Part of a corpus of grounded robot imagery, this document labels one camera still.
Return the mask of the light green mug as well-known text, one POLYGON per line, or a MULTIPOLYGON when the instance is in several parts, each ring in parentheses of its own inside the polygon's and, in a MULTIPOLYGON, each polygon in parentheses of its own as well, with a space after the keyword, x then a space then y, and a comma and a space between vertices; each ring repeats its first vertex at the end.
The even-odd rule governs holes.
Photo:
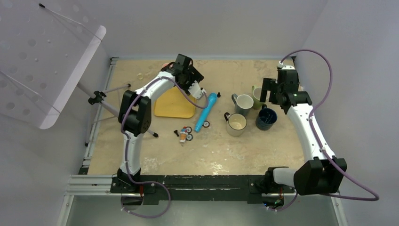
POLYGON ((254 101, 253 104, 253 109, 258 110, 262 108, 262 105, 265 104, 265 102, 261 102, 260 98, 261 98, 261 92, 262 92, 262 88, 261 87, 256 87, 256 86, 252 86, 252 99, 254 101))

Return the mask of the dark blue mug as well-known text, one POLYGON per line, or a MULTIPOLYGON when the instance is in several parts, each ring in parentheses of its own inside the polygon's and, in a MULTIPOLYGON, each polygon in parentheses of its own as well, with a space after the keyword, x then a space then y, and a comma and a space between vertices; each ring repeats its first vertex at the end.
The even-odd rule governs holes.
POLYGON ((274 125, 277 119, 278 116, 274 110, 268 108, 267 105, 262 105, 261 110, 259 111, 255 120, 255 125, 258 129, 266 131, 274 125))

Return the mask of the grey mug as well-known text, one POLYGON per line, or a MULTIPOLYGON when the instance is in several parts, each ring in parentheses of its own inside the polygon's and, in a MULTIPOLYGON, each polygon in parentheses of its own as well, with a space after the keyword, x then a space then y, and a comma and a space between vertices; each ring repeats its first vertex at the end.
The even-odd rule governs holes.
POLYGON ((232 94, 231 99, 235 105, 234 107, 235 113, 247 117, 250 112, 250 109, 254 105, 252 97, 247 94, 241 94, 241 95, 232 94))

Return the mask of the cream mug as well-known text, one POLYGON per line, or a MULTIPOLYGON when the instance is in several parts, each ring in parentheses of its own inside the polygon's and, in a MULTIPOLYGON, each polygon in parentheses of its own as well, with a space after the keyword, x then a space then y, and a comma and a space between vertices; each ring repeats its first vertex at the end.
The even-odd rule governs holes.
POLYGON ((233 113, 230 114, 226 112, 224 114, 224 119, 226 120, 226 131, 230 136, 238 137, 240 136, 245 128, 247 127, 247 120, 246 118, 239 114, 233 113))

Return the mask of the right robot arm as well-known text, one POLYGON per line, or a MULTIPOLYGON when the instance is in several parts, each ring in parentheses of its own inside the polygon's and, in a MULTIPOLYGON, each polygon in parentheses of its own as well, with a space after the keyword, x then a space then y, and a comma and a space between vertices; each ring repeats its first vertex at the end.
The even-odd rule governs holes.
POLYGON ((313 114, 312 101, 306 91, 299 90, 299 77, 292 66, 277 69, 276 79, 264 78, 261 100, 269 94, 269 102, 278 105, 291 120, 300 140, 305 163, 299 169, 270 167, 264 185, 271 192, 282 186, 294 188, 299 195, 333 194, 347 170, 343 158, 337 158, 321 134, 313 114))

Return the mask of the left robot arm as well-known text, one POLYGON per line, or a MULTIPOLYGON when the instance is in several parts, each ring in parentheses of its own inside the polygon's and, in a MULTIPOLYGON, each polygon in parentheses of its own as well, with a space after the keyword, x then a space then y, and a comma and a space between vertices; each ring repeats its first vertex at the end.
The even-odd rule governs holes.
POLYGON ((152 102, 157 100, 173 87, 190 101, 206 97, 206 91, 199 83, 203 75, 194 67, 193 59, 178 54, 174 62, 162 67, 158 75, 143 87, 123 94, 118 121, 124 136, 124 154, 117 172, 122 180, 122 187, 128 192, 136 192, 140 188, 140 153, 144 134, 152 121, 152 102))

